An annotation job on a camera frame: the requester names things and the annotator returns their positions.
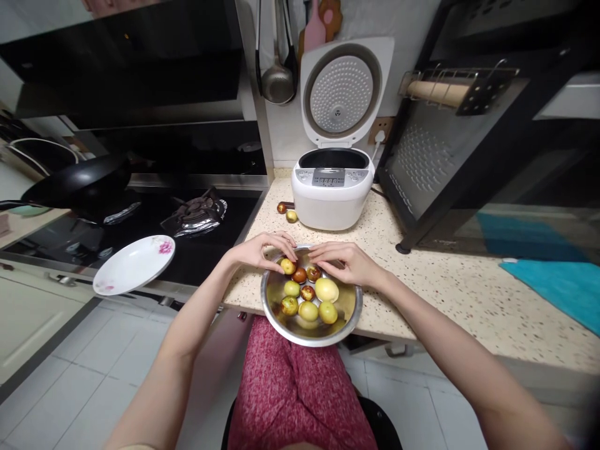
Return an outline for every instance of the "kitchen wall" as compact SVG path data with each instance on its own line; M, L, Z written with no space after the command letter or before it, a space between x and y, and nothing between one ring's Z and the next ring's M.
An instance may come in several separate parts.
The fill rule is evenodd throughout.
M246 0L254 17L258 0ZM392 36L395 39L394 56L378 116L395 116L400 103L398 89L404 72L411 70L419 55L427 31L440 0L341 0L344 21L336 40ZM289 0L294 45L304 28L303 0ZM272 0L262 0L261 67L266 70L273 63ZM91 19L81 7L81 0L0 0L0 43L41 33L60 26ZM283 38L283 24L279 35ZM282 59L287 53L281 39ZM14 108L21 88L21 80L0 61L0 101ZM302 122L300 99L288 105L266 104L271 135L273 159L276 167L291 167L314 144L306 137ZM66 135L68 128L56 117L34 119L29 125L41 134ZM373 147L365 137L356 146L370 154Z
M256 0L248 0L256 11ZM298 35L304 28L304 4L302 0L289 0L292 29L296 48ZM398 89L404 72L412 70L438 8L439 0L341 0L341 32L336 40L392 36L395 39L394 57L387 86L378 116L395 116L400 105ZM262 0L261 21L261 68L263 71L273 63L273 32L271 25L271 0ZM267 104L267 118L271 134L271 146L276 167L292 167L298 158L314 144L306 137L302 123L300 99L285 106ZM356 147L366 149L367 137Z

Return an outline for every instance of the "finger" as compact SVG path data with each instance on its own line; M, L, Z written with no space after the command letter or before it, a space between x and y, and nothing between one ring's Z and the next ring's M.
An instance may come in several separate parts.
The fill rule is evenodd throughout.
M321 248L323 248L323 247L326 247L326 246L328 246L328 245L331 245L331 244L345 244L345 242L339 242L339 241L327 241L327 242L322 242L321 244L316 244L316 245L313 245L313 246L310 248L310 250L318 250L318 249L321 249Z
M326 245L316 250L313 250L313 248L311 248L311 252L308 254L308 256L309 258L317 258L326 252L340 251L349 247L351 247L351 244L349 242L327 242Z
M288 233L286 233L285 231L276 231L275 232L276 236L279 236L280 238L284 238L287 239L289 241L290 244L292 244L292 247L297 247L296 245L296 241L294 240L293 237L291 237Z
M346 262L348 260L348 252L347 249L333 249L328 250L326 252L321 253L317 256L309 256L312 263L318 263L319 261L335 261L336 259L339 261Z
M338 269L336 266L334 266L333 264L330 264L327 261L319 261L317 264L319 265L319 267L321 269L326 271L329 275L332 275L341 281L345 281L344 278L345 278L346 273L344 272L344 270Z
M294 249L283 237L275 236L273 234L266 236L266 244L272 245L278 248L290 259L290 261L297 261L298 257L294 253Z
M269 261L267 259L263 259L261 262L259 262L258 267L260 267L261 269L267 269L267 270L272 270L274 272L279 272L280 274L285 275L285 272L283 271L283 267L281 267L278 263Z

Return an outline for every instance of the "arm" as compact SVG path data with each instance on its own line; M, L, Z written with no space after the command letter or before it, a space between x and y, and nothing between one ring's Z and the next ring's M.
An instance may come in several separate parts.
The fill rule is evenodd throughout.
M309 256L345 283L372 286L398 308L440 370L471 404L491 450L570 448L541 405L484 346L355 244L320 244ZM334 259L346 267L340 270L327 262Z
M263 233L229 250L169 326L148 375L106 449L133 444L159 450L175 448L188 405L194 361L233 274L241 264L283 272L278 264L264 258L263 247L268 245L296 261L296 243L284 232Z

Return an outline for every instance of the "black wok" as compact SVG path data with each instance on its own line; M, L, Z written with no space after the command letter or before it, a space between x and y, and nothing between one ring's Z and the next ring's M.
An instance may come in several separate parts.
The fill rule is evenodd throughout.
M31 186L21 200L0 201L0 211L23 205L88 210L120 198L130 177L127 156L100 156L51 174Z

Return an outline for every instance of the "electrical outlet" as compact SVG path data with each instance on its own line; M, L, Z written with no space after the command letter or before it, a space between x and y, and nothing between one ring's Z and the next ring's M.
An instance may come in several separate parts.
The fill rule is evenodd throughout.
M377 117L373 123L373 126L371 127L369 144L375 143L375 136L377 136L379 130L383 130L383 132L386 133L386 138L381 142L382 144L385 144L388 140L389 132L392 129L392 123L394 123L394 119L395 117Z

